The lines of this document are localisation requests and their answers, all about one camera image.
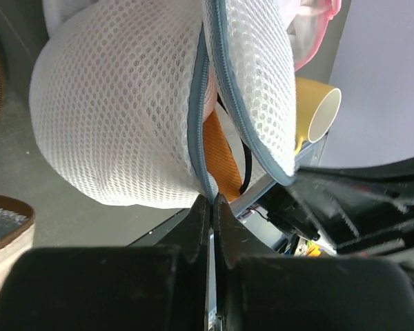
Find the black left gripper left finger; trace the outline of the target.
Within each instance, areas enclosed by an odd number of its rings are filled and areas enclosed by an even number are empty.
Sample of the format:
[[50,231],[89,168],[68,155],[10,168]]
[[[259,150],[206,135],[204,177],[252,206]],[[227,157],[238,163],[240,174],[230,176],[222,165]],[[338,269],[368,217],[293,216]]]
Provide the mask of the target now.
[[0,330],[207,330],[210,204],[154,245],[37,248],[0,290]]

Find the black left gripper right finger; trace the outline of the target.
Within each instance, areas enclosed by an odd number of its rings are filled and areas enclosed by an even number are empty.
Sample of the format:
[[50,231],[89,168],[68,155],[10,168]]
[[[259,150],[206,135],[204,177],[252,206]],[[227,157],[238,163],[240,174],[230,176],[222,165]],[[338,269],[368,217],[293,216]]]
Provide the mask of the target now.
[[222,195],[212,226],[224,330],[414,330],[414,288],[397,264],[279,254],[235,218]]

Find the blue zipper white mesh bag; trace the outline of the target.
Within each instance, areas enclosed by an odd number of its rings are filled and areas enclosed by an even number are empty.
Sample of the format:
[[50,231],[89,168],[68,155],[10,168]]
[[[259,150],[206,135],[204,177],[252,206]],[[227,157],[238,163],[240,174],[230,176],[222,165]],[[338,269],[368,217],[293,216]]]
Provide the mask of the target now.
[[208,172],[208,69],[237,138],[278,183],[295,174],[293,54],[276,1],[98,1],[50,37],[30,83],[37,145],[105,205],[188,208]]

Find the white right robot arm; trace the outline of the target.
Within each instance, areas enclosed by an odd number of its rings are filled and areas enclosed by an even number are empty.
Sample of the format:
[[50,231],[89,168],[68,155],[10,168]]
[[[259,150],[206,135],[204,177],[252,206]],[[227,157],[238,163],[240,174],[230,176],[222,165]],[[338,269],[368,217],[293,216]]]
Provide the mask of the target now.
[[258,204],[279,230],[324,238],[339,255],[386,257],[414,270],[414,157],[367,168],[300,167]]

